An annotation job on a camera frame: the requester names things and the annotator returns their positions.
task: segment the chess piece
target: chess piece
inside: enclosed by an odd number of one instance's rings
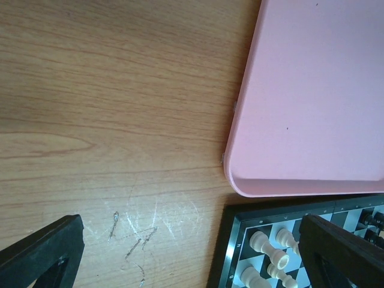
[[[364,239],[368,242],[384,249],[384,239],[381,238],[378,234],[374,233],[372,230],[368,229],[365,233]]]
[[[383,231],[384,230],[384,214],[380,212],[376,212],[373,218],[376,220],[376,222],[379,223],[379,229]]]
[[[283,270],[277,269],[273,264],[269,264],[266,271],[272,278],[280,279],[285,288],[298,288],[297,281],[291,275],[285,274]]]
[[[276,235],[276,242],[281,246],[292,248],[293,252],[300,256],[299,242],[296,242],[292,233],[285,228],[282,228]]]
[[[271,288],[270,283],[261,277],[253,266],[243,271],[240,280],[247,288]]]
[[[365,226],[368,226],[368,225],[372,225],[372,226],[375,226],[375,227],[379,227],[380,226],[380,223],[379,221],[377,221],[371,213],[366,213],[366,214],[363,214],[361,215],[361,218],[360,218],[360,222],[365,225]]]
[[[269,256],[271,263],[278,269],[284,269],[288,265],[289,256],[281,249],[274,248],[269,243],[268,237],[261,231],[257,231],[250,239],[250,246],[256,252]]]

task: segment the chess square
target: chess square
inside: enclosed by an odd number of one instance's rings
[[[243,287],[244,284],[240,280],[242,272],[250,266],[253,266],[256,270],[260,271],[263,265],[264,258],[268,258],[268,256],[265,256],[264,254],[262,254],[256,257],[240,260],[236,267],[233,283],[239,287]]]
[[[271,264],[271,260],[269,259],[268,256],[265,256],[261,269],[259,270],[260,276],[263,277],[264,279],[269,279],[271,277],[266,271],[270,264]]]
[[[327,221],[330,221],[332,218],[332,213],[323,214],[323,215],[319,215],[319,216],[322,217],[323,219],[327,220]]]
[[[267,281],[270,283],[272,288],[277,287],[278,283],[281,282],[279,279],[275,279],[275,278],[269,278],[267,279]]]
[[[365,208],[361,211],[360,217],[359,217],[359,223],[356,225],[356,230],[362,230],[366,229],[366,225],[363,224],[364,217],[367,215],[373,214],[373,207],[372,208]]]
[[[249,257],[256,257],[259,255],[263,255],[263,253],[256,252],[250,247],[250,239],[253,234],[255,234],[257,231],[263,232],[266,236],[270,236],[272,230],[272,225],[264,225],[264,226],[257,226],[254,228],[247,229],[244,242],[242,245],[240,260],[249,258]]]
[[[384,205],[376,206],[376,207],[373,209],[373,215],[376,214],[377,212],[384,213]]]
[[[275,223],[273,226],[272,226],[272,230],[271,230],[271,234],[269,236],[269,242],[271,243],[271,245],[276,248],[276,249],[286,249],[286,247],[280,245],[277,241],[276,241],[276,235],[277,233],[285,228],[287,229],[288,231],[292,231],[293,230],[293,227],[295,225],[295,222],[296,220],[290,220],[290,221],[283,221],[283,222],[278,222],[278,223]]]
[[[344,223],[346,222],[347,216],[348,216],[348,212],[335,213],[331,217],[331,223],[343,228]]]
[[[301,225],[301,219],[296,220],[295,224],[293,225],[292,235],[296,241],[300,241],[300,232],[299,232],[300,225]]]
[[[344,223],[343,229],[348,232],[353,232],[356,230],[356,227],[359,222],[362,209],[355,209],[348,211],[346,222]]]
[[[356,236],[359,236],[361,238],[364,238],[366,232],[367,232],[368,229],[360,229],[360,230],[356,230],[354,231],[353,234],[355,234]]]
[[[298,282],[299,287],[307,287],[311,284],[305,268],[299,269],[296,281]]]
[[[288,248],[286,252],[289,255],[289,261],[288,265],[284,268],[284,271],[288,273],[290,271],[298,270],[302,263],[301,257],[296,255],[292,248]]]
[[[296,279],[297,275],[298,275],[298,272],[299,272],[299,269],[296,269],[296,270],[290,271],[290,272],[288,272],[286,274],[292,276],[293,279]],[[281,280],[279,280],[277,282],[276,288],[284,288],[283,282]]]

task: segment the wood grain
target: wood grain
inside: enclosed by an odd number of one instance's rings
[[[259,6],[0,1],[0,249],[79,213],[76,287],[205,286]]]

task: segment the black frame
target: black frame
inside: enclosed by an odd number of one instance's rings
[[[281,221],[287,221],[302,218],[309,213],[335,213],[366,208],[370,204],[384,205],[384,194],[291,197],[225,207],[207,287],[231,288],[247,227],[257,226],[260,221],[263,224],[274,223],[274,217],[281,215],[287,217]]]
[[[72,287],[83,250],[80,215],[64,216],[0,251],[0,287]]]

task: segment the black object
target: black object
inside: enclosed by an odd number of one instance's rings
[[[374,231],[368,229],[365,233],[364,239],[368,242],[380,247],[381,249],[384,249],[384,239],[381,238],[378,234],[376,234]]]
[[[380,226],[380,222],[377,221],[371,213],[365,213],[361,215],[361,223],[365,226],[372,225],[375,227]]]
[[[384,250],[317,215],[303,217],[299,250],[313,288],[382,287]]]
[[[376,212],[373,218],[379,223],[379,229],[383,231],[384,230],[384,214],[380,212]]]
[[[64,216],[0,251],[0,287],[72,287],[83,250],[80,215]]]

